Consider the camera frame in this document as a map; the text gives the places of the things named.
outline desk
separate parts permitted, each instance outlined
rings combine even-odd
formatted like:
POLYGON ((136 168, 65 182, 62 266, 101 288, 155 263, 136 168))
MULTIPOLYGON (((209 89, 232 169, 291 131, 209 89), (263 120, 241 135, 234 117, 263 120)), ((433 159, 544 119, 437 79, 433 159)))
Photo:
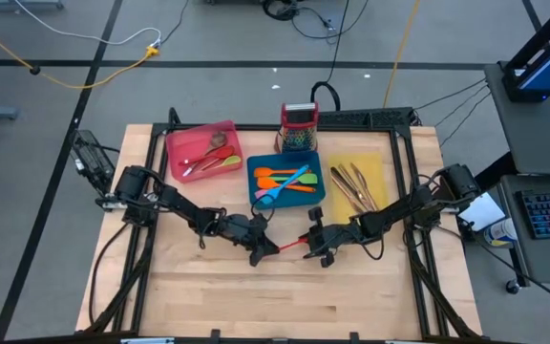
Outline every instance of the desk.
POLYGON ((486 66, 485 75, 510 152, 476 175, 481 189, 491 188, 504 175, 550 174, 550 97, 541 103, 511 102, 500 67, 486 66))
MULTIPOLYGON (((505 176, 498 186, 502 207, 513 219, 517 230, 517 268, 524 273, 529 273, 540 282, 550 283, 550 239, 534 240, 532 238, 524 210, 515 197, 515 193, 521 190, 550 192, 550 177, 505 176)), ((519 283, 524 285, 527 281, 519 281, 519 283)))
MULTIPOLYGON (((150 133, 151 125, 127 127, 116 178, 124 166, 144 164, 150 133)), ((274 131, 240 131, 238 134, 246 158, 273 153, 274 131)), ((435 130, 412 128, 412 137, 419 173, 431 175, 442 166, 435 130)), ((388 135, 320 132, 318 140, 323 171, 328 171, 328 154, 379 151, 390 201, 397 198, 388 135)), ((404 150, 401 155, 406 161, 404 150)), ((405 163, 404 169, 408 181, 405 163)), ((244 168, 188 184, 178 183, 167 173, 166 182, 198 206, 224 206, 229 214, 249 215, 244 168)), ((323 220, 329 224, 328 197, 322 201, 322 207, 323 220)), ((268 225, 269 238, 279 245, 295 241, 311 225, 308 209, 308 206, 277 209, 268 225)), ((121 216, 122 211, 105 214, 95 257, 121 227, 121 216)), ((450 215, 443 216, 443 225, 456 229, 455 219, 450 215)), ((252 268, 248 264, 248 253, 242 248, 232 247, 222 238, 206 238, 206 249, 200 250, 196 234, 184 220, 173 214, 161 214, 139 333, 206 337, 212 329, 220 329, 225 337, 345 339, 349 338, 349 332, 359 332, 363 339, 420 339, 402 231, 403 226, 398 223, 385 235, 385 254, 379 262, 369 259, 358 246, 341 247, 337 262, 329 269, 322 269, 319 260, 301 259, 306 247, 298 246, 266 257, 252 268)), ((101 262, 95 314, 103 310, 120 285, 129 233, 130 230, 109 247, 101 262)), ((481 333, 461 243, 440 231, 434 231, 432 237, 443 293, 467 324, 481 333)), ((79 330, 89 325, 89 290, 87 285, 77 319, 79 330)), ((132 293, 127 300, 126 314, 130 314, 129 304, 133 301, 132 293)), ((426 305, 430 310, 431 329, 436 333, 434 303, 428 298, 426 305)), ((129 327, 130 316, 125 316, 124 322, 122 329, 129 327)))

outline plastic utensil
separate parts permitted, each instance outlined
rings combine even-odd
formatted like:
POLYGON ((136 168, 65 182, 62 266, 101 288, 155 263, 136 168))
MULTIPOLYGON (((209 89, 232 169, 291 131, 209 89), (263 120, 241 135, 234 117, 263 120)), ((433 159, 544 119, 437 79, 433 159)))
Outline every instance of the plastic utensil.
MULTIPOLYGON (((286 186, 286 189, 290 189, 290 187, 293 186, 293 185, 288 185, 286 186)), ((266 192, 268 192, 268 190, 270 189, 260 189, 256 192, 254 192, 254 197, 256 197, 256 200, 260 199, 262 196, 264 196, 266 194, 266 192)), ((313 193, 315 192, 315 189, 313 189, 312 191, 304 191, 304 192, 309 192, 309 193, 313 193)))
MULTIPOLYGON (((207 146, 207 150, 205 150, 204 155, 209 154, 211 151, 213 151, 215 149, 218 149, 220 147, 224 147, 227 142, 228 142, 228 137, 226 136, 224 131, 219 130, 219 131, 213 133, 211 135, 211 139, 209 140, 209 145, 207 146)), ((185 176, 189 175, 190 173, 192 173, 192 171, 194 171, 194 169, 197 168, 198 164, 199 164, 198 162, 195 162, 192 166, 190 166, 187 170, 185 170, 183 172, 182 176, 185 177, 185 176)))
POLYGON ((279 196, 279 193, 284 189, 284 187, 286 187, 290 183, 296 181, 296 179, 299 178, 301 175, 303 175, 303 173, 305 173, 308 169, 309 169, 309 165, 305 165, 305 166, 299 168, 298 171, 296 173, 294 173, 292 175, 292 177, 290 177, 287 181, 285 181, 284 183, 282 183, 281 185, 279 185, 276 188, 272 188, 272 189, 266 191, 266 194, 265 194, 266 197, 262 197, 261 202, 263 204, 267 204, 267 205, 272 204, 273 201, 275 201, 277 199, 277 197, 279 196))
POLYGON ((230 156, 230 157, 226 158, 226 160, 224 160, 221 164, 219 164, 218 166, 216 166, 214 168, 225 167, 225 166, 235 164, 235 163, 239 163, 239 162, 241 162, 241 157, 240 156, 230 156))
POLYGON ((192 159, 186 159, 185 161, 180 161, 180 165, 187 165, 194 162, 201 162, 201 161, 204 161, 205 159, 211 159, 211 158, 216 158, 219 160, 226 159, 233 154, 235 154, 235 147, 224 146, 216 150, 213 150, 202 157, 195 157, 192 159))
MULTIPOLYGON (((206 170, 207 168, 213 166, 216 162, 218 162, 220 160, 216 159, 216 160, 213 160, 212 162, 208 163, 207 165, 201 167, 201 171, 204 171, 206 170)), ((237 162, 240 162, 241 161, 241 158, 239 158, 238 156, 230 156, 228 158, 226 158, 220 165, 218 165, 217 167, 221 167, 221 166, 226 166, 226 165, 229 165, 229 164, 233 164, 233 163, 237 163, 237 162)))
POLYGON ((254 177, 256 178, 269 177, 270 175, 274 175, 274 174, 292 174, 298 171, 299 170, 272 170, 268 167, 257 167, 254 170, 254 177))
MULTIPOLYGON (((268 177, 268 178, 275 182, 285 182, 288 179, 288 177, 268 177)), ((297 181, 300 183, 318 183, 317 175, 313 173, 306 173, 301 177, 299 177, 297 181)))
MULTIPOLYGON (((260 177, 258 179, 258 187, 261 189, 271 189, 281 186, 281 184, 273 181, 270 178, 267 177, 260 177)), ((315 187, 311 186, 302 186, 302 185, 287 185, 286 189, 290 190, 296 190, 296 191, 303 191, 303 192, 315 192, 315 187)))

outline gray floor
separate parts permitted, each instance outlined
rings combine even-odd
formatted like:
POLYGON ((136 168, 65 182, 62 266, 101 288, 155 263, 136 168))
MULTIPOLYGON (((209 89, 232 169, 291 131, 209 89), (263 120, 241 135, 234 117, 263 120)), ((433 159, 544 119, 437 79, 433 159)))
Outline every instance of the gray floor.
MULTIPOLYGON (((113 3, 67 1, 64 11, 39 14, 58 29, 100 35, 113 3)), ((307 3, 333 23, 340 21, 344 1, 307 3)), ((532 3, 540 20, 549 17, 550 0, 532 3)), ((349 18, 361 5, 352 1, 349 18)), ((113 38, 147 25, 167 31, 181 6, 182 1, 125 0, 113 38)), ((392 62, 412 6, 412 0, 370 0, 358 25, 343 37, 339 60, 392 62)), ((323 33, 310 16, 299 18, 298 23, 308 32, 323 33)), ((510 58, 532 33, 521 0, 424 1, 403 60, 491 63, 510 58)), ((149 34, 126 46, 109 47, 105 59, 138 58, 153 39, 149 34)), ((92 60, 96 49, 95 42, 59 37, 14 12, 0 12, 0 39, 27 58, 92 60)), ((190 0, 180 30, 162 48, 159 59, 323 61, 331 59, 333 51, 325 42, 303 38, 288 23, 271 20, 260 8, 244 1, 212 7, 190 0)), ((8 57, 0 51, 0 58, 8 57)), ((88 72, 88 68, 44 69, 77 84, 88 72)), ((97 79, 114 70, 99 69, 97 79)), ((331 83, 344 109, 381 107, 390 72, 336 70, 331 83)), ((81 127, 92 130, 103 144, 116 146, 127 124, 163 121, 170 106, 178 109, 184 122, 231 118, 275 123, 282 102, 307 101, 312 84, 327 75, 328 70, 285 66, 141 68, 94 90, 81 127)), ((478 71, 401 70, 389 105, 418 106, 481 78, 478 71)), ((78 91, 52 85, 25 69, 0 67, 0 105, 18 106, 22 111, 17 121, 0 121, 0 311, 78 97, 78 91)), ((442 101, 420 111, 420 115, 426 125, 435 124, 464 98, 442 101)), ((322 100, 322 108, 332 108, 328 95, 320 93, 318 100, 322 100)), ((470 101, 438 126, 441 140, 473 104, 470 101)), ((506 150, 496 109, 488 98, 443 147, 443 157, 446 163, 467 163, 478 172, 506 150)), ((94 197, 94 191, 68 163, 8 338, 73 331, 102 217, 93 204, 94 197)), ((506 294, 503 282, 512 277, 510 271, 479 247, 468 247, 467 262, 486 334, 503 340, 550 342, 549 295, 537 288, 517 296, 506 294)))

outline computer monitor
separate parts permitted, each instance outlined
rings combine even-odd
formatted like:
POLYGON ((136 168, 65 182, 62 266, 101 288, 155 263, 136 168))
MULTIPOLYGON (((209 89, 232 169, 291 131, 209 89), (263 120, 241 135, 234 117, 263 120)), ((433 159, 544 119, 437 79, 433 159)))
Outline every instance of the computer monitor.
POLYGON ((511 101, 543 101, 550 96, 550 19, 504 66, 511 101))

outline blue tray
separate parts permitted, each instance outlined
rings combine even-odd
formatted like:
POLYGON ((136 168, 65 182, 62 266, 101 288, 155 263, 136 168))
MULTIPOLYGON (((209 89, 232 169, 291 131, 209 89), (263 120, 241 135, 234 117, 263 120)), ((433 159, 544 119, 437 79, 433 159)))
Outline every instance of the blue tray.
MULTIPOLYGON (((315 192, 301 192, 295 190, 283 189, 274 204, 256 204, 257 209, 270 209, 272 207, 287 207, 307 204, 318 204, 326 197, 324 189, 324 178, 322 176, 322 168, 320 166, 320 157, 314 151, 273 154, 267 156, 250 157, 247 159, 247 181, 249 183, 249 202, 254 204, 256 197, 254 193, 259 190, 258 181, 254 177, 254 169, 257 167, 268 167, 273 170, 298 169, 308 164, 311 173, 317 175, 317 184, 308 184, 307 186, 315 187, 315 192)), ((291 176, 289 174, 273 176, 291 176)))

